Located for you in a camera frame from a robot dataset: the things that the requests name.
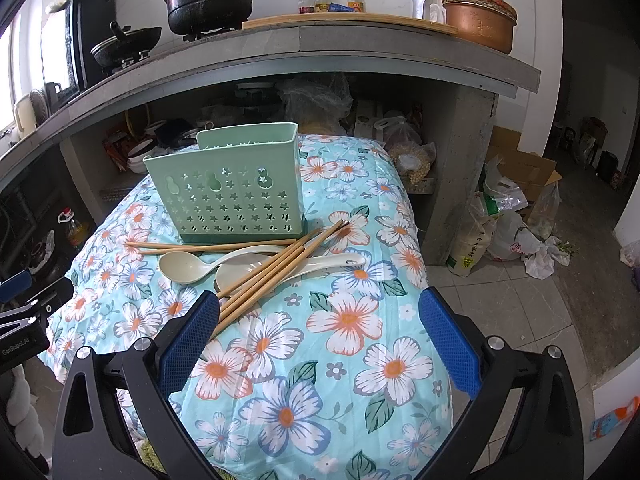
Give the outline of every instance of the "wooden cutting board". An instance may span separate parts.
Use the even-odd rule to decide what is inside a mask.
[[[392,14],[374,14],[372,12],[311,12],[309,14],[282,14],[281,16],[268,16],[258,18],[242,24],[242,29],[265,27],[267,25],[279,25],[281,23],[301,23],[301,22],[375,22],[391,23],[393,25],[404,25],[405,27],[421,28],[422,30],[433,30],[455,36],[458,28],[444,23],[429,22],[428,20],[418,20],[405,16],[393,16]]]

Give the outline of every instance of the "pan handle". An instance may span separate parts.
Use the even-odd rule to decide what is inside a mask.
[[[122,31],[122,29],[120,28],[120,25],[118,25],[118,22],[116,22],[115,20],[112,21],[110,24],[110,27],[111,27],[111,31],[113,32],[113,35],[116,38],[118,38],[119,41],[126,41],[127,37]]]

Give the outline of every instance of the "white ladle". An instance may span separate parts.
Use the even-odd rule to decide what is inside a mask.
[[[220,266],[216,273],[216,285],[219,290],[223,290],[256,267],[260,267],[266,260],[267,256],[261,256],[260,254],[236,256],[232,261],[225,262]],[[357,267],[363,264],[364,256],[360,254],[341,253],[315,256],[305,260],[293,269],[286,278],[280,280],[278,285],[317,270],[330,269],[332,267]]]
[[[242,256],[243,254],[265,253],[276,254],[285,248],[276,245],[256,245],[245,247],[232,251],[218,258],[212,264],[206,264],[199,257],[192,253],[182,251],[174,251],[160,256],[158,267],[167,278],[176,283],[195,283],[199,282],[212,270],[216,269],[232,258]]]

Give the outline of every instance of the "green plastic basket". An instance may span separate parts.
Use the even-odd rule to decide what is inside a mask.
[[[298,125],[205,130],[198,150],[145,158],[186,243],[299,238],[304,234]]]

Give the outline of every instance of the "copper pot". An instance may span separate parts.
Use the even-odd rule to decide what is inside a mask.
[[[447,25],[458,28],[458,37],[505,54],[513,46],[518,15],[503,0],[442,0]]]

